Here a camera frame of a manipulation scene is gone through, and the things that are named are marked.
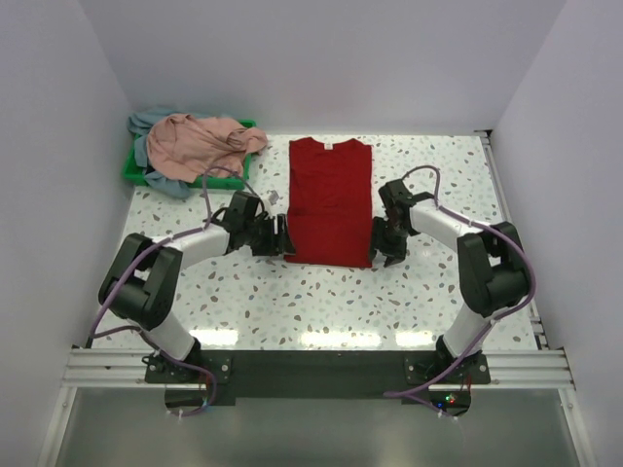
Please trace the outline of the red t shirt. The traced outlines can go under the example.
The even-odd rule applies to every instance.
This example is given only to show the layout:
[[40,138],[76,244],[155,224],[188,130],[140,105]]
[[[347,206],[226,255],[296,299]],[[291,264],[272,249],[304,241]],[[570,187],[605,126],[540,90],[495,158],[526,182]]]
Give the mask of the red t shirt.
[[369,268],[372,147],[357,139],[289,143],[287,226],[294,264]]

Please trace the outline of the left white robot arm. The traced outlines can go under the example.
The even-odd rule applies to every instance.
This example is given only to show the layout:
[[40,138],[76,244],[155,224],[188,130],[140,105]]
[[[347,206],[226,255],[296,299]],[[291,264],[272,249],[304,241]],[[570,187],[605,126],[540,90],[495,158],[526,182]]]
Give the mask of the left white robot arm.
[[100,309],[91,338],[117,332],[97,331],[111,311],[168,359],[166,367],[173,376],[195,379],[202,369],[201,344],[173,314],[178,278],[184,269],[243,247],[256,257],[295,253],[287,216],[271,214],[261,198],[244,191],[235,192],[228,206],[209,210],[196,228],[159,238],[126,236],[98,291]]

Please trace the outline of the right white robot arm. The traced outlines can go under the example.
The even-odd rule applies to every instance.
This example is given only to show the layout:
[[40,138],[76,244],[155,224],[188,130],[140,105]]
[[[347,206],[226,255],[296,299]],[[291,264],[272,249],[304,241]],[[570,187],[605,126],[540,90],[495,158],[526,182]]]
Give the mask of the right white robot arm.
[[405,261],[408,239],[426,234],[457,254],[463,305],[451,327],[435,344],[430,370],[446,382],[468,370],[467,358],[479,353],[494,322],[521,309],[534,294],[533,268],[517,229],[468,219],[441,205],[434,194],[411,193],[401,180],[379,188],[385,209],[373,219],[369,257],[382,254],[386,268]]

